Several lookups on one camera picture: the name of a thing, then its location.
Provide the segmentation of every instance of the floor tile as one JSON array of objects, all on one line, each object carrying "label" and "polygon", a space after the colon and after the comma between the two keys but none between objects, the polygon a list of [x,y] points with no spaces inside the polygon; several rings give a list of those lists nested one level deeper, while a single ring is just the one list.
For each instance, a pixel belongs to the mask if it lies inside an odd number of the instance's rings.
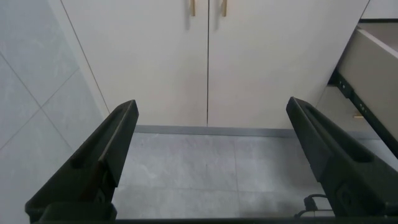
[{"label": "floor tile", "polygon": [[117,188],[113,203],[117,218],[231,218],[239,215],[237,192]]},{"label": "floor tile", "polygon": [[305,210],[308,195],[280,192],[239,192],[241,217],[293,217]]},{"label": "floor tile", "polygon": [[0,148],[39,106],[0,55]]},{"label": "floor tile", "polygon": [[135,133],[121,185],[236,190],[232,139]]},{"label": "floor tile", "polygon": [[71,156],[40,110],[0,151],[0,223],[28,223],[25,203]]},{"label": "floor tile", "polygon": [[46,0],[0,1],[0,51],[43,105],[78,68]]},{"label": "floor tile", "polygon": [[77,150],[103,120],[79,70],[46,102],[43,110],[73,150]]},{"label": "floor tile", "polygon": [[241,137],[236,143],[236,173],[241,191],[322,189],[296,139]]}]

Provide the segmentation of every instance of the wall tile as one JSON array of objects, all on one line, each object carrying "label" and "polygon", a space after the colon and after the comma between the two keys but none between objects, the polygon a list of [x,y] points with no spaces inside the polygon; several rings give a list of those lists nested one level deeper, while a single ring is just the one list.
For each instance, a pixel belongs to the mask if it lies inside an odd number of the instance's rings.
[{"label": "wall tile", "polygon": [[78,68],[46,0],[0,1],[0,51],[40,105]]},{"label": "wall tile", "polygon": [[103,120],[79,70],[49,99],[43,110],[73,150],[78,149]]},{"label": "wall tile", "polygon": [[42,110],[0,151],[0,223],[29,223],[24,206],[71,156]]},{"label": "wall tile", "polygon": [[33,97],[0,56],[0,148],[38,109]]}]

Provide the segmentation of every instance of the gray floor tile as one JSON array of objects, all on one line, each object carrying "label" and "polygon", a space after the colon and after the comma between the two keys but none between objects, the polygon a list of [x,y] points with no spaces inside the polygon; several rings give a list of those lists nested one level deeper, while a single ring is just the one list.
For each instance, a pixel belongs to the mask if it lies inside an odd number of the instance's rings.
[{"label": "gray floor tile", "polygon": [[236,190],[233,138],[135,133],[121,185]]},{"label": "gray floor tile", "polygon": [[0,148],[39,106],[0,55]]},{"label": "gray floor tile", "polygon": [[25,203],[72,155],[40,110],[0,151],[0,223],[28,223]]},{"label": "gray floor tile", "polygon": [[121,186],[113,203],[117,218],[237,217],[237,192]]},{"label": "gray floor tile", "polygon": [[236,173],[242,191],[322,191],[296,139],[240,137]]},{"label": "gray floor tile", "polygon": [[239,192],[240,216],[293,217],[305,210],[303,200],[306,196],[292,192]]}]

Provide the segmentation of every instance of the tiled floor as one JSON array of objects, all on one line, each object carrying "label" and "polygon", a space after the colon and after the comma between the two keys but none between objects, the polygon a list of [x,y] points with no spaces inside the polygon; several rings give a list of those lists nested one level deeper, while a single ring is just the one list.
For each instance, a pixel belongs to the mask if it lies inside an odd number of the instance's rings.
[{"label": "tiled floor", "polygon": [[322,193],[295,138],[135,133],[113,203],[118,218],[292,217]]}]

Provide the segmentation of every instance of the gray wall tile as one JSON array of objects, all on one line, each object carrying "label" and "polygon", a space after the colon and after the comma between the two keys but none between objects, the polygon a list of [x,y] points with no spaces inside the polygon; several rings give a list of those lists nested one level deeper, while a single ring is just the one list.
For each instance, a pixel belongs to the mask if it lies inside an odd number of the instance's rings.
[{"label": "gray wall tile", "polygon": [[79,70],[46,102],[43,110],[73,150],[103,120]]},{"label": "gray wall tile", "polygon": [[236,192],[118,187],[117,218],[231,218],[239,215]]},{"label": "gray wall tile", "polygon": [[0,152],[0,223],[29,223],[24,206],[71,156],[40,110]]},{"label": "gray wall tile", "polygon": [[0,148],[39,106],[0,55]]},{"label": "gray wall tile", "polygon": [[0,51],[43,105],[78,68],[46,0],[0,1]]}]

